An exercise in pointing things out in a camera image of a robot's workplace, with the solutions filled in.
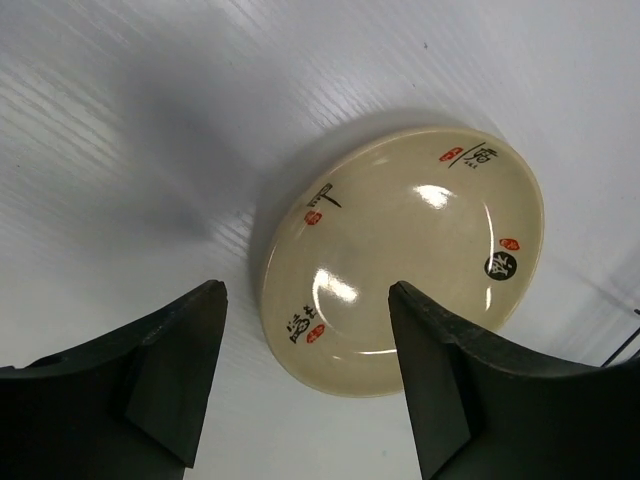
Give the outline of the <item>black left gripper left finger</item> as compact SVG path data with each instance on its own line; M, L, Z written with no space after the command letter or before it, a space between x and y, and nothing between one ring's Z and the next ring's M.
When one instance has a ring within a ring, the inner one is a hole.
M5 479L180 479L196 461L224 333L209 280L76 347L1 371Z

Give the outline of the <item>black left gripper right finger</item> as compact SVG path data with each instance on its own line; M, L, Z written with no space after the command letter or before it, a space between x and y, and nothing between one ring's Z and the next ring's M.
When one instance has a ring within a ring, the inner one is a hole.
M425 479L635 479L639 362L592 367L511 342L408 282L388 305Z

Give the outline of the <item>beige floral plate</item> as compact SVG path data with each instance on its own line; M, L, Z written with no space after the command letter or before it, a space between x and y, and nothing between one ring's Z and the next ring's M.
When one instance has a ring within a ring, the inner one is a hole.
M543 237L538 181L506 142L455 127L389 134L338 160L280 221L258 290L266 342L315 390L400 392L389 288L406 281L497 331L532 281Z

